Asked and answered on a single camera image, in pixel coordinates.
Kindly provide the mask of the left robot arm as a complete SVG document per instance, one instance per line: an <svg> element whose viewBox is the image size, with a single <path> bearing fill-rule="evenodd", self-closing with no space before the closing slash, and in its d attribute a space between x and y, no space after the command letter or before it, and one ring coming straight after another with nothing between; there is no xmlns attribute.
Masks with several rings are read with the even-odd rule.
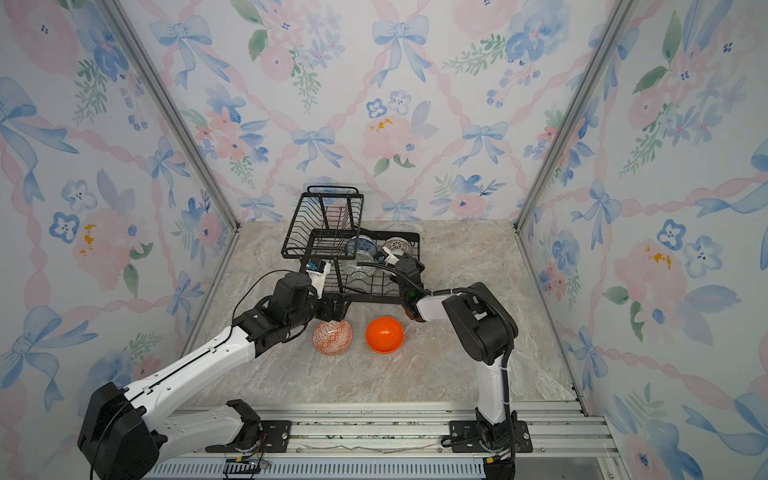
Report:
<svg viewBox="0 0 768 480"><path fill-rule="evenodd" d="M271 348L301 335L315 319L340 321L349 306L323 290L322 274L284 270L272 294L234 312L230 326L203 346L143 379L96 389L88 402L77 446L92 479L141 479L156 464L217 446L251 453L268 435L245 401L198 413L177 409L204 387Z"/></svg>

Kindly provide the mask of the blue floral bowl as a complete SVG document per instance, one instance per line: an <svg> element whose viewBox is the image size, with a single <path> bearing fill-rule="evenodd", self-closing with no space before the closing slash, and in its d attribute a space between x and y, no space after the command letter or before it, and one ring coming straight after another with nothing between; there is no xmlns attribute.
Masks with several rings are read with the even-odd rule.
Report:
<svg viewBox="0 0 768 480"><path fill-rule="evenodd" d="M344 251L348 255L363 252L370 257L375 257L378 252L378 247L375 241L369 236L358 235L346 242Z"/></svg>

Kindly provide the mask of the white brown lattice bowl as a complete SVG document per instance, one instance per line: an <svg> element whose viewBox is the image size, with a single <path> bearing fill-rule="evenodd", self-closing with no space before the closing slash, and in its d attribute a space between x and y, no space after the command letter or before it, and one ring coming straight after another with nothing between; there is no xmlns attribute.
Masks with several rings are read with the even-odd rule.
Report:
<svg viewBox="0 0 768 480"><path fill-rule="evenodd" d="M390 237L383 243L383 246L393 253L401 252L402 254L413 255L411 243L403 237Z"/></svg>

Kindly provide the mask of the orange plastic bowl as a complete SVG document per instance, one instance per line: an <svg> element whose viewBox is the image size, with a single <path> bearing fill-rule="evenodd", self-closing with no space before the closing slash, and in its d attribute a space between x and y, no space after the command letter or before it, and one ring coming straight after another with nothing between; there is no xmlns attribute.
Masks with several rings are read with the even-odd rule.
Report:
<svg viewBox="0 0 768 480"><path fill-rule="evenodd" d="M391 317L379 317L366 328L365 340L368 347L379 354L391 354L404 342L404 329L400 322Z"/></svg>

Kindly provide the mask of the green patterned bowl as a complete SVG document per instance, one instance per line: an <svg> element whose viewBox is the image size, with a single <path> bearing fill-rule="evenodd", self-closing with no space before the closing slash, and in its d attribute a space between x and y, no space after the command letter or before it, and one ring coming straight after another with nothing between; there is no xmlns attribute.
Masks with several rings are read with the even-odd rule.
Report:
<svg viewBox="0 0 768 480"><path fill-rule="evenodd" d="M376 273L376 268L370 265L374 262L372 257L362 253L353 260L345 261L342 270L349 281L367 281Z"/></svg>

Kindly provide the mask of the pink patterned bowl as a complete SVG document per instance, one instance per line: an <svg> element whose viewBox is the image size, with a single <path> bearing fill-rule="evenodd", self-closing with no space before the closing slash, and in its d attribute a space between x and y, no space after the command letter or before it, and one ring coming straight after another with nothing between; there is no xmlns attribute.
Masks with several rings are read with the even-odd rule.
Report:
<svg viewBox="0 0 768 480"><path fill-rule="evenodd" d="M346 320L321 322L313 331L312 344L320 354L336 356L349 348L353 335Z"/></svg>

